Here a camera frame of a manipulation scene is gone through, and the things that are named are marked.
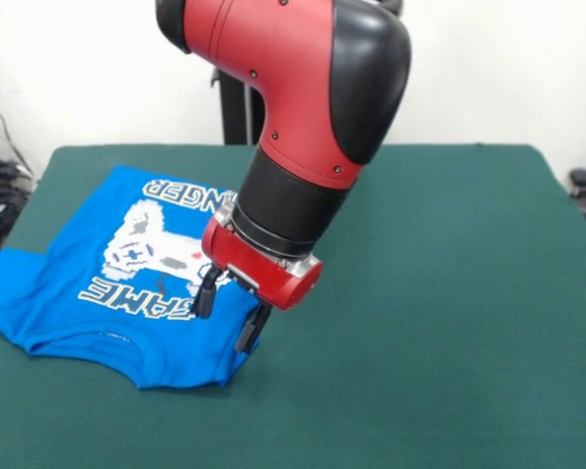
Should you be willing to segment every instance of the printed graphic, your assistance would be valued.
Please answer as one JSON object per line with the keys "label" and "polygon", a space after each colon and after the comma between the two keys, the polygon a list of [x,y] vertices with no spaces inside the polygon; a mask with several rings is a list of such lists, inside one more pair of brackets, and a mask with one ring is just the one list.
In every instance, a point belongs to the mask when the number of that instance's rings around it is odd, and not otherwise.
{"label": "printed graphic", "polygon": [[[110,280],[129,280],[143,270],[158,271],[163,275],[187,281],[191,297],[210,268],[201,241],[194,237],[165,231],[163,207],[154,200],[140,200],[124,217],[124,224],[105,251],[103,275]],[[164,277],[159,290],[165,295]],[[230,282],[221,277],[223,285]]]}

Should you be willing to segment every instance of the black stand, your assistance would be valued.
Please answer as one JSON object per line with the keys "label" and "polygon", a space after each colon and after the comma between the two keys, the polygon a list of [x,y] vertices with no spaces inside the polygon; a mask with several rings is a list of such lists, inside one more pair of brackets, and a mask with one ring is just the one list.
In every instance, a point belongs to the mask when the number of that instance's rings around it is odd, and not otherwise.
{"label": "black stand", "polygon": [[241,81],[215,71],[219,81],[226,145],[256,145],[265,124],[265,102],[260,93]]}

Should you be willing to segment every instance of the black cable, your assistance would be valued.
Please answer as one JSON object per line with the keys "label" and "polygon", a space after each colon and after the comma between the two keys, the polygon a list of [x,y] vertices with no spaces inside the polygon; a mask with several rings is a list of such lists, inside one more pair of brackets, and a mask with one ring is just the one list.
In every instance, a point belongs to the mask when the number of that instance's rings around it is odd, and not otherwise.
{"label": "black cable", "polygon": [[30,166],[28,165],[28,163],[26,162],[24,157],[21,155],[21,153],[18,150],[18,148],[16,147],[16,145],[13,143],[13,140],[11,139],[11,134],[9,133],[9,127],[7,126],[7,120],[4,118],[4,115],[2,115],[1,112],[0,112],[0,122],[2,122],[2,128],[4,129],[4,137],[5,137],[5,139],[7,139],[9,146],[13,149],[13,153],[16,154],[18,159],[21,161],[21,164],[23,165],[23,167],[26,168],[26,170],[34,176],[34,172],[30,168]]}

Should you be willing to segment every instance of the black knob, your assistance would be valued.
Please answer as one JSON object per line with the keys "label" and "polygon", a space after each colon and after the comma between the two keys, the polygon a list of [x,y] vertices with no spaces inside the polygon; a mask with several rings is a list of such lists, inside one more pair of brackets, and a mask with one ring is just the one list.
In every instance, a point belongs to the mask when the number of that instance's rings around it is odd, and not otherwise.
{"label": "black knob", "polygon": [[403,0],[380,0],[380,5],[385,10],[393,13],[398,17],[401,17],[401,12],[403,11]]}
{"label": "black knob", "polygon": [[586,189],[586,169],[575,169],[570,172],[573,185],[580,189]]}

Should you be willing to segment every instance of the green tablecloth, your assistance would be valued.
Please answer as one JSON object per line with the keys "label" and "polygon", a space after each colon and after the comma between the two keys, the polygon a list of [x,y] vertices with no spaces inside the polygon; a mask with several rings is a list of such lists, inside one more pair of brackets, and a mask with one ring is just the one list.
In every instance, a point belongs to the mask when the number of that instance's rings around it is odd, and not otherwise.
{"label": "green tablecloth", "polygon": [[[235,189],[251,153],[60,149],[9,246],[43,252],[116,163]],[[586,223],[536,150],[383,148],[316,254],[226,389],[0,337],[0,468],[586,468]]]}

